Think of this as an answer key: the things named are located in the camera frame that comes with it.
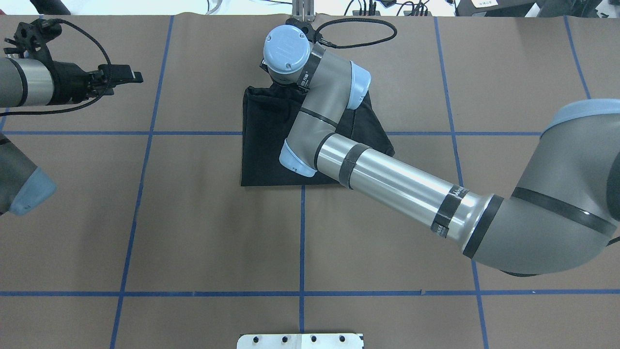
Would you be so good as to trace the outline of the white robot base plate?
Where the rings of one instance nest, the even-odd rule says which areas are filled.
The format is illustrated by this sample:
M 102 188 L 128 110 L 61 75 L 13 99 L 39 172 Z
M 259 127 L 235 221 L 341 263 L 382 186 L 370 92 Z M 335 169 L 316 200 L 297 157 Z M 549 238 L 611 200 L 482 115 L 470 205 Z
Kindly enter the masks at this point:
M 273 333 L 240 336 L 237 349 L 363 349 L 357 333 Z

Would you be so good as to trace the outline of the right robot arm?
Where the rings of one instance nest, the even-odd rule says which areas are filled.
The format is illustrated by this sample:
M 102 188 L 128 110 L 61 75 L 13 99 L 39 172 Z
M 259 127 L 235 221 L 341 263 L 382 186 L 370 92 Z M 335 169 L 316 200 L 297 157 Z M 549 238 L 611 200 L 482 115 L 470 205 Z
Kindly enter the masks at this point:
M 262 63 L 304 100 L 279 163 L 419 222 L 461 254 L 518 277 L 568 271 L 598 257 L 619 231 L 619 100 L 572 102 L 540 136 L 509 197 L 483 194 L 335 130 L 369 94 L 371 74 L 283 24 L 266 34 Z

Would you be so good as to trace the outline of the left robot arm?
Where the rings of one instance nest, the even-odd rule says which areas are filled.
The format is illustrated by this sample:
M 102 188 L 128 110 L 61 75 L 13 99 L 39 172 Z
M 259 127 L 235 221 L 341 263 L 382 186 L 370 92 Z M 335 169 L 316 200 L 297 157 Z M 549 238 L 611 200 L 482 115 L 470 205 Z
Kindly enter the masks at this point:
M 67 113 L 124 84 L 144 82 L 128 64 L 100 64 L 86 71 L 75 63 L 2 58 L 1 117 L 33 120 Z M 1 213 L 24 216 L 56 191 L 56 183 L 6 135 L 1 135 Z

